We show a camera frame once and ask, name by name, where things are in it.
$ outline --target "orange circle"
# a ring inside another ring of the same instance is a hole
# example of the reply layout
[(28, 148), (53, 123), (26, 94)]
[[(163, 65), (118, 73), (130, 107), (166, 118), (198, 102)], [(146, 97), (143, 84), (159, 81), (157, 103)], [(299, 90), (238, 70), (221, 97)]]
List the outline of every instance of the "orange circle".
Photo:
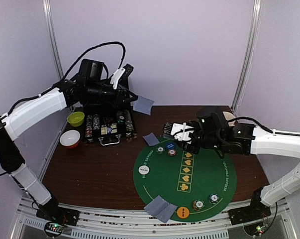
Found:
[(177, 210), (177, 214), (178, 214), (178, 217), (179, 217), (179, 218), (185, 219), (185, 218), (188, 218), (188, 217), (189, 217), (190, 211), (189, 211), (189, 209), (186, 208), (186, 207), (180, 207), (180, 208)]

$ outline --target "yellow-green bowl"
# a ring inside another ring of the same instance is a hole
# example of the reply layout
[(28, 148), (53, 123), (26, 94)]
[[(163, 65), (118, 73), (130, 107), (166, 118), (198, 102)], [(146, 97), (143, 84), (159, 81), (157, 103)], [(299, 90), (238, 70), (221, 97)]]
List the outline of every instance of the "yellow-green bowl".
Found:
[(78, 127), (83, 124), (85, 120), (85, 114), (82, 112), (74, 112), (68, 116), (67, 121), (73, 127)]

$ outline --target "white wall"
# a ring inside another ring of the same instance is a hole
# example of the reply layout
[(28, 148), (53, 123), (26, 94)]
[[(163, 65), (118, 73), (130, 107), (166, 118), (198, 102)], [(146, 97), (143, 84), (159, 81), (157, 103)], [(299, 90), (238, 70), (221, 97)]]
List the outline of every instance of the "white wall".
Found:
[[(42, 0), (0, 0), (0, 114), (15, 101), (41, 93), (56, 81)], [(37, 175), (66, 113), (45, 119), (17, 140)], [(0, 177), (0, 239), (8, 237), (20, 198), (21, 190), (14, 181)]]
[[(136, 94), (157, 105), (230, 105), (247, 46), (253, 0), (51, 1), (64, 71), (87, 48), (121, 41)], [(113, 73), (119, 46), (87, 55)], [(72, 71), (75, 74), (80, 64)]]
[[(270, 128), (300, 131), (300, 0), (265, 0), (257, 45), (240, 116)], [(289, 172), (297, 159), (258, 157), (270, 182)], [(300, 190), (287, 197), (300, 232)]]

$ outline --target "dark brown tabletop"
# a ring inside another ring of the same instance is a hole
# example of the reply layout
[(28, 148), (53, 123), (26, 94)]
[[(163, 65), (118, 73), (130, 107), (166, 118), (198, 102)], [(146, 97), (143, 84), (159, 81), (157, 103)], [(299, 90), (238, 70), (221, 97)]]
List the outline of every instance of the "dark brown tabletop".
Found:
[[(142, 136), (153, 132), (162, 136), (166, 122), (195, 120), (200, 106), (156, 106), (151, 116), (133, 113), (138, 137), (118, 145), (102, 147), (79, 144), (66, 149), (58, 145), (48, 166), (43, 183), (59, 202), (107, 209), (143, 209), (133, 184), (133, 166), (146, 146)], [(237, 171), (237, 190), (233, 201), (250, 199), (253, 191), (268, 184), (256, 156), (232, 154)]]

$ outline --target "round poker table mat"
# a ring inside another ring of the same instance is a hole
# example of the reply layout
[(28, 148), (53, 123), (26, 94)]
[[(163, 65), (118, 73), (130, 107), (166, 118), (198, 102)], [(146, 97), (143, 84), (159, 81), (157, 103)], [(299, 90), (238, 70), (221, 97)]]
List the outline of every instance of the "round poker table mat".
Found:
[[(198, 155), (183, 151), (175, 145), (177, 154), (169, 156), (166, 144), (171, 140), (161, 138), (160, 144), (145, 147), (138, 155), (133, 180), (137, 193), (145, 204), (157, 196), (179, 207), (186, 207), (190, 215), (186, 219), (174, 212), (171, 219), (179, 222), (198, 222), (220, 213), (231, 202), (237, 186), (237, 175), (228, 155), (220, 159), (214, 150), (201, 149)], [(158, 154), (157, 147), (165, 152)], [(146, 165), (149, 172), (139, 173), (139, 167)], [(217, 194), (217, 204), (209, 202), (211, 194)], [(193, 209), (193, 201), (203, 200), (204, 208)]]

